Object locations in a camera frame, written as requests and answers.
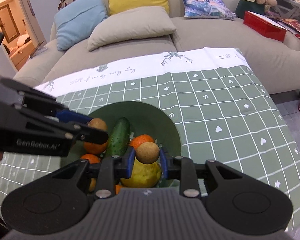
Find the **brown longan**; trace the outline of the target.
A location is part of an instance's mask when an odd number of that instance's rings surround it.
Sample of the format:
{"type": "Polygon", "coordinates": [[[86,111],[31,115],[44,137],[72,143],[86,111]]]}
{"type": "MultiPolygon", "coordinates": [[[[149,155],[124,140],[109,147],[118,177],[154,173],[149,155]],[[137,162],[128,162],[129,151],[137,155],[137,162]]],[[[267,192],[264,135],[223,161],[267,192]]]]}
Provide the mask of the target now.
{"type": "Polygon", "coordinates": [[[160,155],[160,150],[154,142],[144,142],[136,149],[136,158],[143,164],[156,162],[160,155]]]}
{"type": "Polygon", "coordinates": [[[95,129],[107,131],[108,126],[105,121],[100,118],[93,118],[88,122],[88,126],[95,129]]]}

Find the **orange tangerine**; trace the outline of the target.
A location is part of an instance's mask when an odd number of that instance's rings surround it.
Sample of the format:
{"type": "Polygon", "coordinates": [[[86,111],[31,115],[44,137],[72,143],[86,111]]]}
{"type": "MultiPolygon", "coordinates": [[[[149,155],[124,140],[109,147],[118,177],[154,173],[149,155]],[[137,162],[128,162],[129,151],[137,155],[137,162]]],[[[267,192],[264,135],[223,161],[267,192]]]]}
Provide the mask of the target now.
{"type": "Polygon", "coordinates": [[[84,154],[81,156],[81,159],[86,159],[89,161],[90,164],[97,164],[100,163],[100,158],[93,154],[84,154]]]}
{"type": "Polygon", "coordinates": [[[119,192],[120,192],[120,190],[121,190],[122,188],[125,188],[125,187],[124,187],[123,185],[121,185],[121,184],[115,185],[115,193],[116,193],[116,194],[119,194],[119,192]]]}
{"type": "Polygon", "coordinates": [[[129,146],[133,147],[136,150],[140,145],[142,145],[145,142],[154,142],[154,139],[150,135],[143,134],[133,138],[129,143],[129,146]]]}
{"type": "Polygon", "coordinates": [[[90,142],[84,142],[83,143],[83,147],[84,149],[89,153],[89,154],[93,154],[93,155],[98,155],[98,154],[102,154],[108,146],[108,142],[105,142],[102,145],[99,144],[93,144],[90,142]]]}

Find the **green cucumber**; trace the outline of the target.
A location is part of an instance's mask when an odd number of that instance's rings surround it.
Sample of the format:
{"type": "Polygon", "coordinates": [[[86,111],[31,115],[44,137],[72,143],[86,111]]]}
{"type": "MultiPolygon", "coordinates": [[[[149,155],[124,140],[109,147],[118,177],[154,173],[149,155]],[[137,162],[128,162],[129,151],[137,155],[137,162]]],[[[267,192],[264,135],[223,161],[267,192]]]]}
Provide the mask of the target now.
{"type": "Polygon", "coordinates": [[[130,122],[126,118],[120,118],[115,123],[110,133],[106,157],[114,155],[123,156],[130,142],[130,122]]]}

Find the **yellow-green pear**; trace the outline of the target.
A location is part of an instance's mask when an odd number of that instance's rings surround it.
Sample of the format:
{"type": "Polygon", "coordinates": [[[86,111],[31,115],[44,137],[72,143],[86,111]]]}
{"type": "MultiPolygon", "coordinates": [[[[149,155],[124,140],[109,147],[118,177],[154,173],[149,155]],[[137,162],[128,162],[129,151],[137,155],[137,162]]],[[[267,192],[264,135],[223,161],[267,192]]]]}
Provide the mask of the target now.
{"type": "Polygon", "coordinates": [[[132,175],[129,179],[121,179],[121,184],[125,187],[150,188],[154,187],[161,178],[160,164],[143,164],[135,158],[132,175]]]}

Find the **orange tangerine front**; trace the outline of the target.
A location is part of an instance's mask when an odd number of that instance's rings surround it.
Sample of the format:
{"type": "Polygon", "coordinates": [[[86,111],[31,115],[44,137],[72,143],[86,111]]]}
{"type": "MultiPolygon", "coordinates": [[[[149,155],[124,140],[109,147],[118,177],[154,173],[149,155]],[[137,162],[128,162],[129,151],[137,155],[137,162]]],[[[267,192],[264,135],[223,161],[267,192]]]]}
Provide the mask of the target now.
{"type": "Polygon", "coordinates": [[[120,190],[121,190],[122,188],[125,188],[125,187],[124,187],[123,185],[121,185],[121,184],[115,185],[115,193],[116,193],[116,194],[119,194],[119,192],[120,192],[120,190]]]}

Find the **green colander bowl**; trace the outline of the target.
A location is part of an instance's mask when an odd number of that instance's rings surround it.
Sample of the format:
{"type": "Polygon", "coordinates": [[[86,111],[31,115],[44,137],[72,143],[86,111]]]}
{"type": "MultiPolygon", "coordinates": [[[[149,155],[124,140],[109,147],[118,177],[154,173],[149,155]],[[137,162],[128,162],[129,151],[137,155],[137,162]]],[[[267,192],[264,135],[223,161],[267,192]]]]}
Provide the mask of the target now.
{"type": "MultiPolygon", "coordinates": [[[[164,148],[172,157],[181,155],[181,141],[173,121],[162,110],[150,104],[137,101],[111,103],[96,108],[90,114],[91,118],[100,118],[106,122],[108,132],[111,132],[120,118],[130,122],[130,133],[134,137],[143,134],[150,135],[159,148],[164,148]]],[[[169,187],[173,180],[161,178],[154,187],[169,187]]]]}

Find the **green grid tablecloth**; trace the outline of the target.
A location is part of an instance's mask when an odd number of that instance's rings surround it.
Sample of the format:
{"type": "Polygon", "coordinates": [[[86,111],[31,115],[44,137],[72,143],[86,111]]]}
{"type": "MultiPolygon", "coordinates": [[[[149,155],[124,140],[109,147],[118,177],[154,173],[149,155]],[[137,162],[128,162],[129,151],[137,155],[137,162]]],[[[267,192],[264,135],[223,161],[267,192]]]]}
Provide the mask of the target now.
{"type": "Polygon", "coordinates": [[[291,132],[241,53],[233,48],[132,57],[75,72],[38,89],[82,114],[111,103],[158,108],[178,130],[181,154],[216,159],[283,191],[300,227],[300,153],[291,132]]]}

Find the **light blue cushion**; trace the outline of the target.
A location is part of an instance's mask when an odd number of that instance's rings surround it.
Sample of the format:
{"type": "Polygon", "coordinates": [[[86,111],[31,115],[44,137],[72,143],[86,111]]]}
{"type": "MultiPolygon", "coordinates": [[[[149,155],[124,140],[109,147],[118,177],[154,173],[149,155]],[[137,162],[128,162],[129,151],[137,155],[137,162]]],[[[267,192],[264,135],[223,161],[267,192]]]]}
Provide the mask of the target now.
{"type": "Polygon", "coordinates": [[[54,16],[57,50],[65,51],[90,37],[95,27],[108,18],[102,0],[76,0],[54,16]]]}

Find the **beige cushion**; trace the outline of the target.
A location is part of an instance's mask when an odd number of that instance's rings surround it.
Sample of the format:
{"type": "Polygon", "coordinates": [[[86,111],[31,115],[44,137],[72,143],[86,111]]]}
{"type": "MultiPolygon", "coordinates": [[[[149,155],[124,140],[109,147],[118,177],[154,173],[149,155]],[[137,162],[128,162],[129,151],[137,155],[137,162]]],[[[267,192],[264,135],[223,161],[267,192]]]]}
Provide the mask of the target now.
{"type": "Polygon", "coordinates": [[[161,37],[176,31],[163,7],[139,7],[108,17],[98,24],[88,39],[87,49],[129,40],[161,37]]]}

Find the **beige sofa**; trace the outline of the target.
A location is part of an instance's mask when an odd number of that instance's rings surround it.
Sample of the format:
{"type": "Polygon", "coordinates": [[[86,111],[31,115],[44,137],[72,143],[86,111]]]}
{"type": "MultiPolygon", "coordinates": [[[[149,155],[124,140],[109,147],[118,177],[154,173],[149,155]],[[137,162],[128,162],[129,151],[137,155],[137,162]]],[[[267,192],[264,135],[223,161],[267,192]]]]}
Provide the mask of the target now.
{"type": "MultiPolygon", "coordinates": [[[[47,81],[130,57],[210,48],[239,49],[270,94],[300,89],[300,41],[286,33],[283,42],[267,38],[243,24],[243,20],[185,18],[182,0],[168,0],[167,12],[176,31],[161,37],[109,44],[93,51],[85,39],[65,51],[57,50],[56,26],[47,50],[30,59],[15,79],[35,87],[47,81]]],[[[234,11],[239,0],[223,0],[234,11]]]]}

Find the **blue patterned cushion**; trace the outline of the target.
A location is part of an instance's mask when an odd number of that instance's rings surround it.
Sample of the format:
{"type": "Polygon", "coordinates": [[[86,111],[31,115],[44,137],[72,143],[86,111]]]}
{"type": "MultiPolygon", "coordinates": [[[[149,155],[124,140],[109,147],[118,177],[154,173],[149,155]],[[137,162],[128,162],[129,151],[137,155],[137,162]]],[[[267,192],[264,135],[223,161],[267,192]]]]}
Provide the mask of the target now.
{"type": "Polygon", "coordinates": [[[237,16],[223,0],[182,0],[185,18],[234,20],[237,16]]]}

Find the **red box on sofa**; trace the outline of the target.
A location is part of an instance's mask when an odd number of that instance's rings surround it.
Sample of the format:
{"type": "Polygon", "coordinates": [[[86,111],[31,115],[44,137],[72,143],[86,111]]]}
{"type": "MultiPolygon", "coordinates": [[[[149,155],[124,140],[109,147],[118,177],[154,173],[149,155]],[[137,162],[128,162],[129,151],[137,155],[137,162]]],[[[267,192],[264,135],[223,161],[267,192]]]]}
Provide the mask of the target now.
{"type": "Polygon", "coordinates": [[[247,25],[254,31],[264,37],[283,42],[286,35],[286,28],[282,27],[275,21],[266,16],[246,11],[244,14],[243,24],[247,25]]]}

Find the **dark green bag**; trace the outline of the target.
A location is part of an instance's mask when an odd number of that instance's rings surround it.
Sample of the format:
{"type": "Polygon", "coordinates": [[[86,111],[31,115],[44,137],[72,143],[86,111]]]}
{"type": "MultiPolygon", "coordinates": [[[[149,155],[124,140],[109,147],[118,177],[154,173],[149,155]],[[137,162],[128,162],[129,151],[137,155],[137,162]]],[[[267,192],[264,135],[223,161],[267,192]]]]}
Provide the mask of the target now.
{"type": "Polygon", "coordinates": [[[237,17],[243,19],[246,11],[264,15],[264,4],[258,4],[256,0],[239,0],[235,11],[237,17]]]}

